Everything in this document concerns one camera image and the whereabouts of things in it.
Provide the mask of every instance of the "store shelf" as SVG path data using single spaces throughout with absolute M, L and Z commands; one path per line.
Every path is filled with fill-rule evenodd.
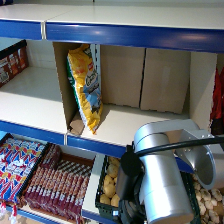
M 57 73 L 29 67 L 0 89 L 0 130 L 64 144 L 67 132 Z
M 224 4 L 94 3 L 46 23 L 47 39 L 224 52 Z
M 160 113 L 140 109 L 104 105 L 101 124 L 93 135 L 85 128 L 80 137 L 69 134 L 67 144 L 105 155 L 121 157 L 126 145 L 132 144 L 136 131 L 144 124 L 171 119 L 188 119 L 188 114 Z
M 13 4 L 0 7 L 0 36 L 41 40 L 47 19 L 70 11 L 69 6 Z
M 96 155 L 86 196 L 82 206 L 82 216 L 100 223 L 115 224 L 113 221 L 101 217 L 98 208 L 95 207 L 96 190 L 99 185 L 104 157 L 104 155 Z
M 11 206 L 6 206 L 6 210 L 9 212 L 12 212 Z M 38 221 L 40 223 L 45 224 L 59 224 L 61 223 L 61 219 L 55 218 L 55 217 L 49 217 L 44 214 L 40 214 L 37 212 L 32 211 L 28 206 L 24 206 L 23 209 L 18 209 L 17 214 L 21 215 L 23 217 L 33 219 L 35 221 Z

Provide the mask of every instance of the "snack bag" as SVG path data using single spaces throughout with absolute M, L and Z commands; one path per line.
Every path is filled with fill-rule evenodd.
M 95 133 L 103 110 L 98 74 L 88 44 L 70 50 L 67 58 L 68 78 L 74 89 L 82 121 Z

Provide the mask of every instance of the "blue shelf edge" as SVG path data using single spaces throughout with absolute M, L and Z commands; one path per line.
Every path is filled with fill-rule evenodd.
M 46 22 L 50 41 L 224 53 L 224 30 Z
M 117 158 L 120 158 L 126 150 L 124 146 L 97 142 L 94 140 L 69 135 L 67 136 L 67 145 L 79 149 L 85 149 L 96 153 L 101 153 L 107 156 L 114 156 Z
M 95 220 L 95 221 L 100 222 L 100 223 L 116 224 L 115 222 L 113 222 L 110 219 L 103 218 L 100 215 L 97 215 L 97 214 L 94 214 L 92 212 L 85 211 L 85 210 L 82 210 L 82 216 L 84 218 Z
M 6 210 L 9 211 L 9 212 L 12 212 L 12 207 L 11 206 L 6 206 Z M 28 219 L 33 219 L 33 220 L 38 221 L 40 223 L 45 223 L 45 224 L 60 224 L 58 222 L 55 222 L 55 221 L 52 221 L 52 220 L 43 218 L 41 216 L 38 216 L 38 215 L 35 215 L 35 214 L 32 214 L 32 213 L 26 212 L 26 211 L 23 211 L 23 210 L 20 210 L 20 209 L 17 209 L 17 214 L 18 215 L 21 215 L 23 217 L 26 217 Z
M 19 124 L 9 123 L 0 120 L 0 130 L 12 134 L 27 136 L 50 143 L 64 145 L 64 134 L 45 131 L 37 128 L 27 127 Z
M 41 22 L 0 19 L 0 37 L 42 40 Z

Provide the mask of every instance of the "cardboard box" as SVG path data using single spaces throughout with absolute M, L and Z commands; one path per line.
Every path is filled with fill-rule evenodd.
M 100 47 L 103 103 L 139 107 L 144 48 Z
M 147 49 L 142 110 L 181 113 L 190 77 L 190 52 Z
M 28 67 L 26 41 L 0 51 L 0 88 Z

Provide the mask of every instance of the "potato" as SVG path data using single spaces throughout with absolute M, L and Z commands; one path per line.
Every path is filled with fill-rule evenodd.
M 114 180 L 109 175 L 106 175 L 104 178 L 103 186 L 106 186 L 108 184 L 114 184 Z
M 114 164 L 115 166 L 119 167 L 120 166 L 120 162 L 118 161 L 118 159 L 109 156 L 109 164 Z
M 105 194 L 102 194 L 100 196 L 100 203 L 110 205 L 110 199 Z
M 118 167 L 115 166 L 114 164 L 110 164 L 107 168 L 107 174 L 112 178 L 115 178 L 117 177 L 117 173 L 118 173 Z
M 115 194 L 113 198 L 111 199 L 111 205 L 114 207 L 118 207 L 119 200 L 120 200 L 119 196 Z
M 103 192 L 108 198 L 112 198 L 115 195 L 115 186 L 113 184 L 108 184 L 107 186 L 104 186 Z

